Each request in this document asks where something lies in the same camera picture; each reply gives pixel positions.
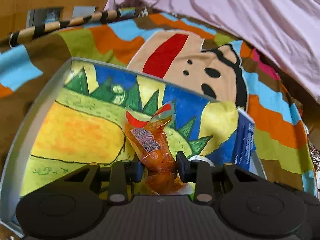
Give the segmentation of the orange snack clear pouch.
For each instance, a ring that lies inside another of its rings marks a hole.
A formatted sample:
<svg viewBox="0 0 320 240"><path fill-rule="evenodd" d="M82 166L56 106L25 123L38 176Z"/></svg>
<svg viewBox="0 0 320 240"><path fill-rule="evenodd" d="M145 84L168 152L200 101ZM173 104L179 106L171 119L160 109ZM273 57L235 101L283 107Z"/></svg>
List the orange snack clear pouch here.
<svg viewBox="0 0 320 240"><path fill-rule="evenodd" d="M140 118L125 108L123 132L139 161L145 166L142 181L135 190L138 194L192 194L193 188L180 180L176 160L169 149L165 127L175 120L172 102L165 103L149 118Z"/></svg>

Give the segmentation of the blue white snack packet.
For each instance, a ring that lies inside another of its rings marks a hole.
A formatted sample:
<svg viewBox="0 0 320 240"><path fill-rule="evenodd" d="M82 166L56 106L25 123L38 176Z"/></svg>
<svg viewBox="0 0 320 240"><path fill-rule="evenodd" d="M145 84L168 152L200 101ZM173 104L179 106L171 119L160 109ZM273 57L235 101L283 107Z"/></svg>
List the blue white snack packet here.
<svg viewBox="0 0 320 240"><path fill-rule="evenodd" d="M254 143L254 120L240 107L238 111L238 126L233 148L232 163L249 170L251 154L256 150Z"/></svg>

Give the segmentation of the metal tray with dinosaur drawing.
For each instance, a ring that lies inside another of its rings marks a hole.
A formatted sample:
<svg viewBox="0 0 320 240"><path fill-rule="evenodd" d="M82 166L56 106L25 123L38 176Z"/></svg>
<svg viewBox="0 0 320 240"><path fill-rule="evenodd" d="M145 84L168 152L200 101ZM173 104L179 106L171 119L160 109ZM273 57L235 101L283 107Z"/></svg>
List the metal tray with dinosaur drawing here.
<svg viewBox="0 0 320 240"><path fill-rule="evenodd" d="M86 73L75 66L86 59L67 60L53 75L20 125L1 178L1 223L20 237L24 229L16 216L20 200L31 191L66 176L77 168L100 165L106 177L112 164L131 167L132 147L122 126L126 106L148 118L159 103L171 101L184 125L165 129L172 154L200 154L209 137L201 137L195 121L215 100L144 73L93 61L106 76L101 90L106 100L92 95ZM185 194L134 197L123 206L114 203L102 213L84 239L206 239L239 238L217 214L194 204Z"/></svg>

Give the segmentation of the colourful cartoon monkey blanket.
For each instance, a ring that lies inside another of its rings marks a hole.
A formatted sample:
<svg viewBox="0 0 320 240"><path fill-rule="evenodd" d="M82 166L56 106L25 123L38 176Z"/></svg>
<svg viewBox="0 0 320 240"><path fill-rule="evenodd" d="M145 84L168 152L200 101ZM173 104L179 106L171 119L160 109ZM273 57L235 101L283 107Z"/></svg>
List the colourful cartoon monkey blanket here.
<svg viewBox="0 0 320 240"><path fill-rule="evenodd" d="M1 158L5 158L40 91L69 59L83 70L93 97L106 76L93 61L151 75L215 100L195 126L209 137L200 154L214 164L232 162L238 107L255 122L254 143L266 176L319 193L319 156L310 151L302 107L274 66L247 42L184 16L126 8L49 22L1 41Z"/></svg>

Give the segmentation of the pink draped sheet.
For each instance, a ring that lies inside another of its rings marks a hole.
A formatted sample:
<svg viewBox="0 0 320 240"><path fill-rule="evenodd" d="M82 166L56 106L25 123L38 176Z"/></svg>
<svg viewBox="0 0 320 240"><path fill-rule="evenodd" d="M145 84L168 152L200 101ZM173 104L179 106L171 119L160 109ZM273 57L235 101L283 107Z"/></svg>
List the pink draped sheet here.
<svg viewBox="0 0 320 240"><path fill-rule="evenodd" d="M319 99L319 0L108 0L191 16L240 37Z"/></svg>

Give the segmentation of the wooden bed rail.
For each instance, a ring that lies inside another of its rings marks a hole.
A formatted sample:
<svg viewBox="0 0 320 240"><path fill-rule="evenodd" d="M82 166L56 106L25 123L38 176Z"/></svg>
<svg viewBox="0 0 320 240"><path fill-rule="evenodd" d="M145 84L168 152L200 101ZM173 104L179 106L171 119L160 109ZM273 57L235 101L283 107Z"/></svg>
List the wooden bed rail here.
<svg viewBox="0 0 320 240"><path fill-rule="evenodd" d="M27 26L31 10L59 8L59 19L72 18L75 7L95 7L102 11L108 0L1 0L1 38Z"/></svg>

